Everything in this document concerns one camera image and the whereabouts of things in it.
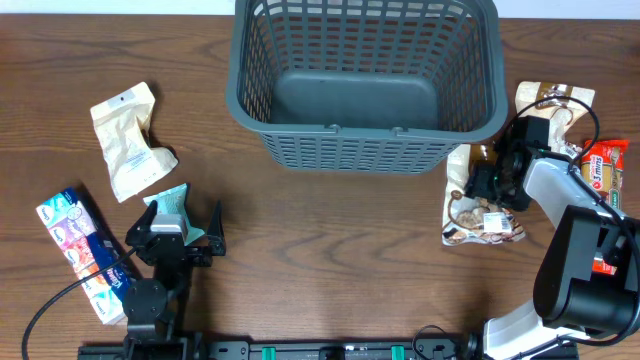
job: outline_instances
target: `packaged food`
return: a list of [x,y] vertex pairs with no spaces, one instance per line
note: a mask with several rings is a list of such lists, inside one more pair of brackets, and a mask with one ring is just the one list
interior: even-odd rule
[[524,228],[513,214],[486,199],[464,196],[469,179],[469,163],[491,161],[484,145],[460,145],[447,158],[447,187],[442,213],[442,243],[455,246],[464,243],[501,244],[515,242],[525,236]]
[[155,101],[149,86],[142,82],[91,108],[93,128],[119,202],[146,189],[178,165],[169,149],[152,149],[143,136],[151,127]]
[[[516,110],[520,112],[535,101],[551,96],[570,96],[591,106],[596,92],[565,84],[523,81],[516,92]],[[533,115],[549,119],[549,147],[551,147],[551,151],[574,158],[582,149],[565,141],[564,134],[586,113],[587,109],[575,101],[552,99],[532,107],[522,116]]]
[[[76,272],[76,275],[78,276],[78,279],[84,279],[87,276],[93,275],[98,271],[100,271],[100,267],[94,263],[87,268]],[[111,287],[107,283],[107,280],[104,278],[104,275],[98,275],[93,279],[85,281],[84,283],[82,283],[82,288],[84,289],[84,292],[87,294],[89,299],[93,298],[99,293],[111,289]]]
[[[118,258],[100,224],[94,221],[73,189],[45,201],[36,212],[78,278],[90,276]],[[131,281],[130,272],[121,264],[83,284],[103,324],[115,324],[124,318],[121,301]]]
[[582,158],[582,177],[591,187],[605,198],[607,204],[621,209],[622,173],[624,153],[629,147],[628,140],[598,141]]

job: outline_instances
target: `wire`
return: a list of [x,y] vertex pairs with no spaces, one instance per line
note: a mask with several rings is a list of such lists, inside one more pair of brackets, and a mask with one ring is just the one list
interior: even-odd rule
[[[554,100],[554,99],[569,100],[581,105],[583,108],[585,108],[585,110],[589,112],[589,115],[591,115],[591,118],[593,119],[593,123],[595,127],[593,139],[591,140],[591,143],[587,145],[578,156],[571,159],[571,161],[569,162],[567,171],[569,173],[569,176],[571,176],[576,181],[576,183],[583,190],[585,190],[587,194],[589,194],[589,196],[593,198],[596,204],[600,205],[605,211],[607,211],[611,215],[614,222],[620,227],[620,229],[624,233],[624,236],[629,241],[630,243],[629,246],[631,247],[631,252],[633,254],[633,258],[635,260],[635,265],[636,265],[636,271],[637,271],[636,281],[638,283],[637,287],[638,287],[638,290],[640,291],[640,247],[638,246],[638,243],[635,240],[635,236],[631,233],[631,230],[624,223],[624,221],[622,220],[618,212],[614,210],[611,206],[609,206],[609,204],[607,204],[598,193],[593,191],[593,189],[591,189],[591,187],[584,182],[584,180],[580,177],[580,175],[577,174],[577,172],[574,169],[574,167],[576,166],[576,163],[591,150],[591,148],[595,145],[596,141],[598,140],[598,137],[600,136],[600,120],[598,119],[598,116],[593,111],[593,109],[589,105],[582,102],[581,100],[578,100],[570,96],[550,96],[550,97],[538,100],[536,102],[533,102],[528,106],[526,106],[524,109],[520,110],[518,114],[513,119],[511,119],[511,121],[509,122],[509,125],[507,125],[507,128],[512,127],[513,123],[517,121],[520,118],[520,116],[522,116],[522,114],[524,114],[527,110],[531,109],[536,105],[539,105],[541,103],[547,102],[549,100]],[[541,346],[538,346],[526,352],[520,353],[518,354],[518,356],[514,357],[513,359],[523,359],[528,356],[533,356],[535,354],[548,350],[553,346],[560,346],[567,341],[582,344],[582,345],[587,345],[587,346],[595,346],[595,347],[615,345],[621,342],[622,340],[624,340],[626,337],[628,337],[634,332],[635,330],[634,328],[639,318],[640,318],[640,297],[638,296],[638,293],[636,293],[635,299],[634,299],[633,316],[631,317],[631,320],[629,321],[627,326],[625,326],[625,328],[616,336],[607,340],[602,340],[602,341],[579,339],[579,338],[575,338],[568,335],[558,336],[554,341],[543,344]]]
[[[425,330],[427,330],[427,329],[437,329],[437,330],[440,330],[440,332],[442,332],[442,333],[447,337],[447,340],[451,341],[451,343],[453,344],[454,348],[457,348],[457,347],[458,347],[458,343],[456,343],[455,341],[453,341],[453,340],[449,337],[449,334],[447,334],[447,332],[446,332],[446,331],[442,330],[442,328],[441,328],[441,327],[439,327],[439,326],[437,326],[437,325],[427,325],[427,326],[423,326],[423,327],[422,327],[420,330],[418,330],[418,332],[416,332],[416,334],[413,336],[413,340],[411,340],[411,348],[413,349],[413,352],[414,352],[417,356],[419,356],[422,360],[433,360],[432,358],[428,358],[428,357],[424,356],[424,355],[422,354],[422,351],[418,351],[418,349],[416,349],[416,343],[418,342],[418,336],[420,336],[420,335],[422,334],[422,332],[423,332],[423,331],[425,331]],[[456,352],[456,351],[454,351],[454,354],[453,354],[453,355],[451,355],[451,356],[447,356],[447,357],[445,357],[444,359],[445,359],[445,360],[447,360],[447,359],[453,359],[453,358],[455,358],[455,357],[456,357],[455,352]]]
[[24,335],[22,335],[22,359],[23,360],[29,360],[29,353],[27,351],[27,345],[29,344],[29,336],[31,335],[31,331],[33,330],[33,328],[36,326],[36,322],[38,322],[38,319],[40,319],[40,317],[45,313],[45,311],[47,311],[47,309],[49,309],[51,307],[51,305],[55,304],[56,301],[60,300],[61,297],[63,297],[66,294],[68,294],[71,290],[73,290],[73,289],[77,288],[78,286],[84,284],[85,282],[93,279],[94,277],[100,276],[100,275],[104,274],[105,272],[109,271],[110,269],[122,264],[125,260],[127,260],[129,257],[131,257],[131,255],[133,255],[135,252],[136,252],[135,249],[129,250],[129,252],[127,252],[126,254],[121,256],[120,258],[118,258],[118,260],[116,260],[113,264],[107,266],[104,269],[101,269],[98,272],[95,272],[95,273],[87,276],[86,278],[83,278],[81,280],[78,280],[78,281],[74,282],[73,284],[71,284],[71,285],[67,286],[66,288],[64,288],[62,291],[60,291],[54,297],[52,297],[49,301],[47,301],[40,308],[40,310],[38,310],[38,312],[33,316],[33,319],[31,319],[31,322],[29,323],[29,325],[27,325],[27,328],[24,330]]

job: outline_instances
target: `teal package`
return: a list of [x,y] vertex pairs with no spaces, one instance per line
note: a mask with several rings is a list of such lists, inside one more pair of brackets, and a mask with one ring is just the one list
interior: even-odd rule
[[187,223],[187,229],[189,229],[189,234],[187,234],[187,239],[184,242],[185,245],[192,243],[204,235],[204,230],[191,226],[191,222],[187,216],[187,210],[184,208],[184,203],[187,200],[187,184],[182,184],[173,189],[142,199],[147,206],[149,206],[153,200],[158,202],[158,214],[179,214],[184,217]]
[[36,211],[44,225],[49,229],[61,219],[66,219],[67,211],[69,211],[71,207],[72,204],[69,199],[65,198],[62,194],[56,194],[56,196],[38,206]]

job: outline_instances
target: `gray plastic basket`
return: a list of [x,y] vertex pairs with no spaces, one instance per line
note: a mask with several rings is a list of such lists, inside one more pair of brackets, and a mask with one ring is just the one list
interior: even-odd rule
[[294,169],[422,173],[493,136],[490,0],[237,0],[227,106]]

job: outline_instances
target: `wooden table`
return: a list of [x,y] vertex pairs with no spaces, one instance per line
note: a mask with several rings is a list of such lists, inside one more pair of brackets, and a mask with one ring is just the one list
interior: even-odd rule
[[[255,340],[406,338],[425,324],[478,329],[531,297],[553,234],[541,210],[519,216],[517,244],[444,247],[445,167],[422,176],[293,172],[226,110],[230,17],[0,16],[0,353],[19,358],[34,312],[74,281],[35,207],[84,184],[123,240],[143,212],[118,204],[89,108],[147,81],[152,132],[180,160],[141,195],[190,182],[192,222],[224,203],[228,255],[195,272],[186,325]],[[507,88],[548,80],[597,90],[602,138],[627,138],[624,210],[640,216],[640,23],[504,20]],[[569,139],[591,136],[586,117]],[[146,275],[150,268],[136,262]],[[30,342],[35,359],[121,341],[82,291],[52,307]],[[584,358],[640,356],[640,336]]]

